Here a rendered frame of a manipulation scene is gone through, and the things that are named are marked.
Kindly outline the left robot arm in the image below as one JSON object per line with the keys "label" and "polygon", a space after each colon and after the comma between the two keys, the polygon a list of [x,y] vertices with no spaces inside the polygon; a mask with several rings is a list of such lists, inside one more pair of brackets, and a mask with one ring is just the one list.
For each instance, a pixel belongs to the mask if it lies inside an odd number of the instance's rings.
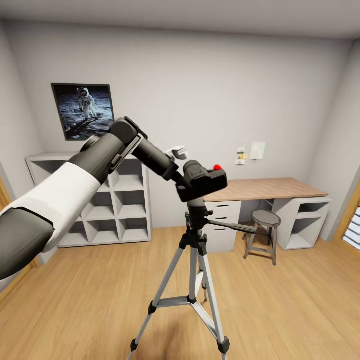
{"label": "left robot arm", "polygon": [[129,117],[120,117],[102,138],[94,135],[53,175],[0,212],[0,294],[40,253],[55,248],[101,185],[129,153],[165,180],[192,189],[177,171],[189,158],[184,146],[165,152]]}

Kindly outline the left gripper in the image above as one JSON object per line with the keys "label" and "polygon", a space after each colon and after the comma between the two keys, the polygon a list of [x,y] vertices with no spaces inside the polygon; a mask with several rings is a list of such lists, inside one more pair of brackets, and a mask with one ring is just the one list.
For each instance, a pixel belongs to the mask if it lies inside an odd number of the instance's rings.
{"label": "left gripper", "polygon": [[[154,145],[154,144],[153,144]],[[154,145],[155,146],[155,145]],[[192,189],[192,186],[183,178],[183,176],[177,171],[179,166],[173,162],[167,155],[166,152],[159,150],[156,146],[150,156],[143,162],[143,164],[151,169],[158,176],[163,177],[165,180],[173,180],[177,184],[187,188],[188,190]]]}

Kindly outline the camera tripod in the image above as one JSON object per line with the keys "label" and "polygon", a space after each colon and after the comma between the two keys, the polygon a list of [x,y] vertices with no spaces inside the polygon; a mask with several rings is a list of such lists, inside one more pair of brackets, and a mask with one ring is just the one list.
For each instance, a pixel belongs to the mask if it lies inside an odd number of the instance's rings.
{"label": "camera tripod", "polygon": [[[210,333],[214,336],[218,342],[219,351],[222,354],[222,360],[227,360],[227,352],[230,348],[230,341],[227,336],[224,337],[222,324],[220,320],[220,315],[218,311],[215,291],[213,287],[209,262],[207,258],[206,243],[208,241],[207,234],[202,236],[202,230],[205,225],[211,224],[221,227],[230,228],[235,231],[241,231],[249,234],[256,234],[257,229],[248,225],[241,225],[236,223],[224,223],[216,220],[209,220],[206,217],[212,216],[214,214],[213,210],[207,210],[205,205],[205,200],[198,198],[191,200],[187,203],[188,211],[185,212],[186,217],[186,234],[182,235],[182,239],[178,246],[178,249],[174,255],[174,258],[165,274],[165,277],[160,285],[160,288],[151,304],[148,308],[147,318],[145,319],[139,335],[135,340],[131,342],[131,352],[127,358],[130,360],[132,354],[136,350],[139,344],[139,340],[147,326],[148,320],[151,318],[152,314],[156,311],[157,308],[164,307],[173,307],[173,306],[184,306],[190,305],[193,307],[195,312],[199,315],[201,320],[205,323]],[[182,297],[173,297],[161,299],[161,296],[165,290],[167,283],[169,282],[172,273],[182,255],[182,252],[187,245],[191,246],[190,254],[190,283],[189,283],[189,295]],[[197,272],[197,257],[199,261],[199,272]],[[211,312],[213,320],[206,313],[204,308],[197,300],[198,291],[202,282],[202,288],[204,290],[205,301],[207,301],[207,294],[210,301]]]}

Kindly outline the digital camera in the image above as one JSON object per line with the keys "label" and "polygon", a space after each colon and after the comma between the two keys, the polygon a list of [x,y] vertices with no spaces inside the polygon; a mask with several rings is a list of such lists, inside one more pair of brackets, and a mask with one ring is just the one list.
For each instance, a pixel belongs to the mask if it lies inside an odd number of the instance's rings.
{"label": "digital camera", "polygon": [[192,186],[191,190],[175,183],[176,191],[183,203],[199,199],[228,187],[227,174],[220,165],[206,169],[197,160],[183,166],[183,178]]}

